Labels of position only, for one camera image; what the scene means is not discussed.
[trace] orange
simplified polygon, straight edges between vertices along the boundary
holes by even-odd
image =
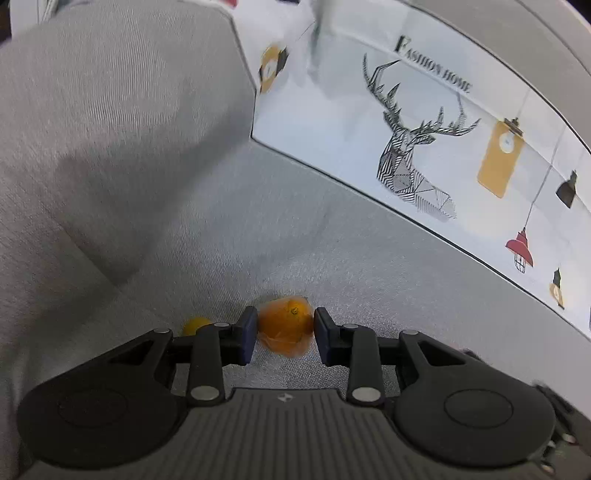
[[[259,339],[272,352],[304,355],[314,332],[312,306],[304,297],[285,297],[264,304],[259,311]]]
[[[195,335],[198,329],[209,325],[212,321],[204,317],[195,317],[185,323],[183,327],[183,336]]]

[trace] screw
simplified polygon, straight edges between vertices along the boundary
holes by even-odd
[[[374,402],[379,400],[382,394],[374,387],[358,387],[351,392],[353,398],[364,403]]]
[[[191,396],[195,400],[210,401],[215,400],[220,395],[220,391],[211,385],[199,385],[191,389]]]

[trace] yellow ball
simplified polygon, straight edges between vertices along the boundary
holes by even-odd
[[[210,325],[211,323],[211,320],[204,317],[192,318],[187,323],[185,323],[183,327],[183,336],[195,335],[197,330],[199,330],[201,327],[205,327],[206,325]]]

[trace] logo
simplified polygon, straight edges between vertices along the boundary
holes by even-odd
[[[277,400],[282,401],[283,403],[288,403],[294,399],[294,396],[289,393],[282,393],[281,395],[277,396]]]
[[[426,55],[420,53],[418,50],[413,50],[409,46],[410,42],[410,37],[407,37],[406,35],[400,35],[394,51],[401,57],[405,57],[408,61],[416,63],[433,75],[436,75],[445,82],[457,87],[459,90],[470,93],[470,87],[472,87],[470,82],[461,78],[458,74],[454,73],[450,69],[444,68],[440,63],[430,59]]]

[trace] hanging lamp illustration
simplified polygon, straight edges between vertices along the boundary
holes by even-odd
[[[562,182],[556,195],[568,208],[573,205],[574,196],[577,195],[575,184],[577,183],[577,171],[573,170],[570,174],[570,178],[567,181]]]
[[[564,135],[565,130],[566,130],[566,126],[564,126],[562,133],[560,134],[558,140],[556,141],[556,145],[554,146],[554,151],[552,152],[552,159],[550,160],[550,165],[548,166],[548,170],[546,170],[546,175],[544,175],[544,180],[542,180],[542,183],[540,184],[540,188],[538,189],[538,192],[535,194],[535,197],[531,202],[530,211],[527,213],[527,218],[525,219],[525,224],[524,224],[521,232],[519,232],[517,234],[517,237],[515,239],[510,239],[505,244],[505,246],[510,251],[512,251],[514,253],[515,268],[517,270],[519,270],[521,273],[525,273],[525,266],[526,265],[529,265],[532,268],[534,266],[534,259],[531,255],[530,249],[528,247],[527,236],[525,234],[525,228],[527,227],[527,222],[530,221],[531,211],[534,209],[535,201],[538,199],[538,196],[540,196],[540,192],[542,191],[542,188],[544,187],[546,180],[548,180],[548,175],[550,174],[550,170],[552,169],[552,166],[554,165],[554,156],[556,155],[556,150],[558,150],[558,145],[560,143],[560,140],[562,139],[562,136]]]
[[[554,279],[550,284],[550,295],[558,302],[558,306],[564,310],[562,292],[560,291],[560,268],[557,268],[554,272]]]
[[[530,90],[525,94],[523,104],[513,120],[505,118],[496,123],[478,171],[478,183],[499,198],[505,196],[517,158],[525,143],[523,131],[519,128],[519,116],[529,94]]]
[[[525,236],[525,227],[517,234],[515,239],[509,240],[505,245],[515,254],[515,266],[521,273],[525,273],[525,265],[534,266],[534,259],[527,248],[527,237]]]

